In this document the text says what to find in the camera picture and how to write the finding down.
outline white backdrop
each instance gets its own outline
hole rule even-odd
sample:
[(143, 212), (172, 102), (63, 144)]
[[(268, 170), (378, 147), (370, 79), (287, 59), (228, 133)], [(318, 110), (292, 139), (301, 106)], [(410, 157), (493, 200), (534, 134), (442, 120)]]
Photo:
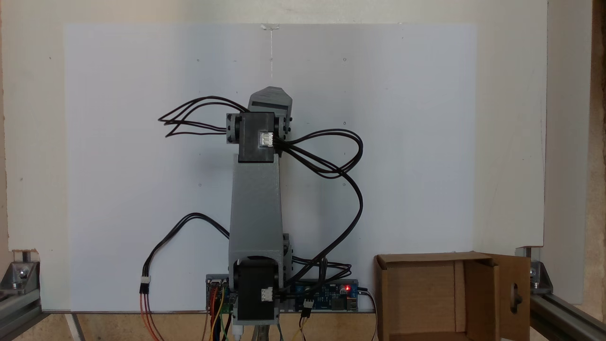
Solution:
[[(372, 286), (376, 254), (471, 250), (475, 81), (473, 25), (66, 26), (72, 310), (136, 311), (143, 262), (183, 215), (229, 227), (237, 147), (165, 139), (156, 119), (203, 95), (246, 105), (269, 85), (293, 97), (293, 138), (344, 127), (364, 140), (351, 172), (364, 213), (330, 260)], [(197, 116), (222, 125), (225, 113)], [(355, 151), (339, 138), (304, 147), (337, 163)], [(281, 181), (284, 231), (312, 257), (349, 224), (356, 196), (288, 156)], [(203, 309), (205, 275), (226, 272), (227, 240), (191, 222), (152, 263), (152, 308)]]

